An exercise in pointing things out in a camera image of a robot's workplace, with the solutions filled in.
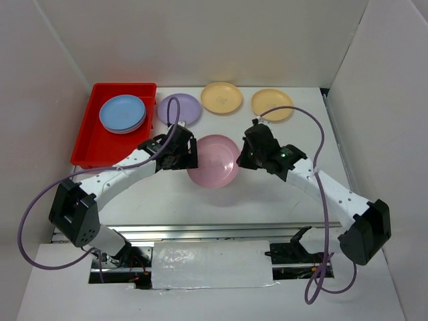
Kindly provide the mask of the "yellow plate back right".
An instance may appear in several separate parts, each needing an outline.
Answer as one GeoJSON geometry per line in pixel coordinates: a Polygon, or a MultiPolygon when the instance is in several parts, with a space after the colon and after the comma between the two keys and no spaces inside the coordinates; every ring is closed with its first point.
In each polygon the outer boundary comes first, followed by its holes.
{"type": "MultiPolygon", "coordinates": [[[[292,99],[286,93],[277,89],[259,90],[251,99],[251,108],[257,116],[273,108],[293,105],[292,99]]],[[[292,109],[276,110],[263,116],[263,119],[270,122],[281,122],[289,118],[292,112],[292,109]]]]}

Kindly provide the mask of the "blue plate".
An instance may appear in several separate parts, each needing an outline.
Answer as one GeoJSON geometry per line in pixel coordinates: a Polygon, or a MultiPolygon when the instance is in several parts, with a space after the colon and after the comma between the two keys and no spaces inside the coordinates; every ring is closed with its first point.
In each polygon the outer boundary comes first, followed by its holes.
{"type": "Polygon", "coordinates": [[[147,114],[144,102],[137,96],[123,94],[106,101],[99,112],[101,116],[143,116],[147,114]]]}
{"type": "Polygon", "coordinates": [[[101,116],[100,121],[102,126],[114,134],[128,134],[139,129],[144,123],[146,114],[139,116],[101,116]]]}

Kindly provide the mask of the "yellow plate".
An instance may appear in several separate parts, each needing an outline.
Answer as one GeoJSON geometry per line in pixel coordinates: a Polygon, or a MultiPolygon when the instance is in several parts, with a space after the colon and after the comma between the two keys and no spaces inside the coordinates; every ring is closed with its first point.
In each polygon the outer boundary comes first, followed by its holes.
{"type": "Polygon", "coordinates": [[[214,114],[235,112],[243,101],[243,95],[235,85],[227,82],[214,82],[203,88],[201,103],[214,114]]]}
{"type": "MultiPolygon", "coordinates": [[[[259,90],[251,99],[251,108],[257,116],[273,108],[293,105],[292,99],[286,93],[277,89],[259,90]]],[[[276,110],[263,116],[263,119],[270,122],[281,122],[289,118],[292,112],[292,109],[276,110]]]]}

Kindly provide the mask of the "yellow plate back centre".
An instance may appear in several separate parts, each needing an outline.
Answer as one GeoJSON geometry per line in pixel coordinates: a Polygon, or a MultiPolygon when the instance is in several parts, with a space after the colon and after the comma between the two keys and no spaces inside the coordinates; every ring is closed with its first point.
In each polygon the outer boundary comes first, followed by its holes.
{"type": "Polygon", "coordinates": [[[203,88],[201,103],[214,114],[235,112],[243,101],[243,95],[235,85],[227,82],[214,82],[203,88]]]}

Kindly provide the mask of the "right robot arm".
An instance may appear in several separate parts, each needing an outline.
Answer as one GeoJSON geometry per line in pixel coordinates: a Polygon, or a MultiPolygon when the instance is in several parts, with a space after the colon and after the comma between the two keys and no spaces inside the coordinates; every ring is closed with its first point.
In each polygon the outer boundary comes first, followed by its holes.
{"type": "Polygon", "coordinates": [[[347,189],[323,171],[319,171],[304,152],[292,144],[280,146],[270,128],[252,120],[243,137],[243,149],[237,165],[243,169],[263,169],[287,182],[314,200],[326,200],[327,210],[340,222],[344,231],[338,245],[348,259],[366,265],[391,238],[389,206],[374,202],[347,189]]]}

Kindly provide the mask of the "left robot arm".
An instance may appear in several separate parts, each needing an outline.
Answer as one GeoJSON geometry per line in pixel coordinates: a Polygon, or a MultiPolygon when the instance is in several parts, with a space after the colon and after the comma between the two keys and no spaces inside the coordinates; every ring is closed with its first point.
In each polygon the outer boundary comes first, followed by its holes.
{"type": "Polygon", "coordinates": [[[108,256],[116,266],[126,266],[141,252],[119,232],[100,222],[99,213],[113,198],[133,184],[159,171],[195,169],[197,140],[181,125],[149,139],[134,149],[112,170],[74,182],[62,181],[56,191],[49,221],[75,246],[89,245],[108,256]]]}

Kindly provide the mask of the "red plastic bin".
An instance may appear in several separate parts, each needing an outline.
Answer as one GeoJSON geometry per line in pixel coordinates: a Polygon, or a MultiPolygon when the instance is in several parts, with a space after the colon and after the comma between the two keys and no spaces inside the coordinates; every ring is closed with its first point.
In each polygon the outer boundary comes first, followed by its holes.
{"type": "Polygon", "coordinates": [[[157,85],[150,82],[94,84],[70,162],[83,169],[108,167],[121,161],[140,143],[149,139],[156,88],[157,85]],[[136,130],[114,134],[103,127],[99,113],[105,102],[122,94],[140,98],[146,106],[146,117],[136,130]]]}

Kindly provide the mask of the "white taped cover panel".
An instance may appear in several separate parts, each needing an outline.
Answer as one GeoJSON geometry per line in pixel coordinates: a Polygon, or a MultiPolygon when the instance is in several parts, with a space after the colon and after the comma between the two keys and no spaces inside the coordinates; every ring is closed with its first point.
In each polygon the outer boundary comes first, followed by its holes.
{"type": "Polygon", "coordinates": [[[156,290],[263,288],[274,284],[268,241],[156,243],[152,287],[156,290]]]}

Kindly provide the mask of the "pink plate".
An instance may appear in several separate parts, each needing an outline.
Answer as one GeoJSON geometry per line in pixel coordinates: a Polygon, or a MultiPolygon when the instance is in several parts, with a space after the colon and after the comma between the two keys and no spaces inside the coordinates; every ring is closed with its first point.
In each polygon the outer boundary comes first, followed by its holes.
{"type": "Polygon", "coordinates": [[[197,141],[198,167],[188,169],[189,178],[198,186],[217,189],[228,185],[238,174],[237,145],[220,134],[204,136],[197,141]]]}

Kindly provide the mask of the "aluminium rail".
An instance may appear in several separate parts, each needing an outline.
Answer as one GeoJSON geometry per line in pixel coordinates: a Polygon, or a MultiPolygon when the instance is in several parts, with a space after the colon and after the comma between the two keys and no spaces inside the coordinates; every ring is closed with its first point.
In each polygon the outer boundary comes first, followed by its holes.
{"type": "Polygon", "coordinates": [[[322,228],[322,223],[246,223],[222,225],[111,225],[132,243],[149,241],[207,241],[291,238],[303,227],[322,228]]]}

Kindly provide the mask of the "purple plate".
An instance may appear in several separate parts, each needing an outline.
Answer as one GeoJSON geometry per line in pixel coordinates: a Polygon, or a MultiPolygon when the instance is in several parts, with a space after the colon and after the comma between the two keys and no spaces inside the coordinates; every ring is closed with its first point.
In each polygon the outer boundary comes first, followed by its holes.
{"type": "Polygon", "coordinates": [[[131,129],[128,129],[128,130],[123,130],[123,131],[104,129],[104,131],[112,133],[112,134],[123,135],[123,134],[130,134],[130,133],[133,133],[133,132],[138,132],[139,128],[131,128],[131,129]]]}
{"type": "Polygon", "coordinates": [[[165,124],[174,124],[177,117],[177,100],[180,104],[179,122],[194,124],[201,115],[201,105],[194,96],[178,93],[164,98],[157,107],[158,117],[165,124]]]}

